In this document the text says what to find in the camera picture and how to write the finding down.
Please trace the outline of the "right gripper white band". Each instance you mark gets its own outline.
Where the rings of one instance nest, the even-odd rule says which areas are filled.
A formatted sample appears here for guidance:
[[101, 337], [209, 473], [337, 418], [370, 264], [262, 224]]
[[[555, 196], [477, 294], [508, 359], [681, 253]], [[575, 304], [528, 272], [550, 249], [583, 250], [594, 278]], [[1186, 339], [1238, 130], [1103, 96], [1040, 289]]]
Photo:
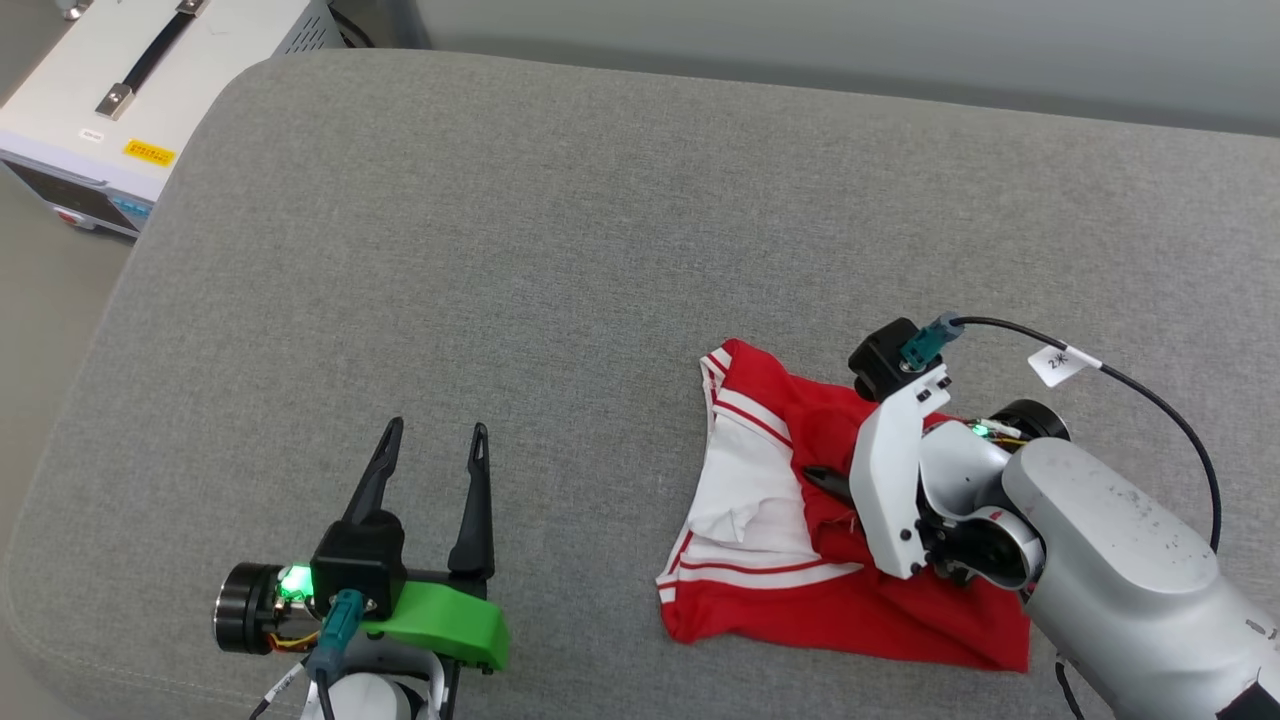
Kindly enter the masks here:
[[815, 488], [852, 507], [876, 568], [899, 579], [925, 564], [915, 524], [924, 420], [950, 401], [948, 369], [940, 364], [878, 404], [859, 428], [849, 478], [833, 468], [804, 466]]

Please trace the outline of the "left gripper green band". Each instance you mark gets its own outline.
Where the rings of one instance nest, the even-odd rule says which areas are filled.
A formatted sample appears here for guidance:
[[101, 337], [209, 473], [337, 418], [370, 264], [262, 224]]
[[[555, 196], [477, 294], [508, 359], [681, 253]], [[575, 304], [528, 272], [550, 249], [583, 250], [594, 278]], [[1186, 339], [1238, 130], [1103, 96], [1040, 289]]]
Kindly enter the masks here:
[[[381, 511], [387, 483], [396, 471], [404, 430], [402, 416], [387, 423], [352, 493], [342, 521], [364, 524]], [[466, 462], [468, 493], [448, 570], [458, 578], [493, 578], [497, 569], [489, 433], [474, 427]], [[443, 571], [412, 571], [390, 616], [366, 616], [361, 630], [425, 650], [466, 667], [502, 673], [509, 661], [511, 633], [503, 610], [486, 598], [486, 583]]]

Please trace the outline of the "red and white jersey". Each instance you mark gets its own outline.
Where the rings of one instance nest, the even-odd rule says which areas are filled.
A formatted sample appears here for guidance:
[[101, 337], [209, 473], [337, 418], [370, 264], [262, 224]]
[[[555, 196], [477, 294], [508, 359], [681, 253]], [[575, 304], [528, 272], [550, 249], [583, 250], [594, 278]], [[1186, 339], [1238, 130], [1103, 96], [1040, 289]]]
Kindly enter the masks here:
[[846, 473], [872, 404], [727, 340], [700, 361], [707, 447], [657, 578], [669, 637], [722, 634], [897, 661], [1027, 673], [1030, 623], [988, 582], [882, 573], [858, 512], [806, 468]]

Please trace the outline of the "white equipment box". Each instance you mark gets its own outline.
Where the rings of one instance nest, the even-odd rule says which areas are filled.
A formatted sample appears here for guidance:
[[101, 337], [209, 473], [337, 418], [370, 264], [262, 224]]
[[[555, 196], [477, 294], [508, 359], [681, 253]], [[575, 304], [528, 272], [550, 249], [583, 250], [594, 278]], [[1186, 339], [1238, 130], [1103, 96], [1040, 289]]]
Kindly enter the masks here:
[[[200, 123], [243, 70], [342, 49], [332, 0], [207, 0], [119, 120], [95, 114], [180, 0], [93, 0], [0, 105], [0, 167], [63, 222], [136, 238]], [[177, 151], [169, 168], [122, 152]]]

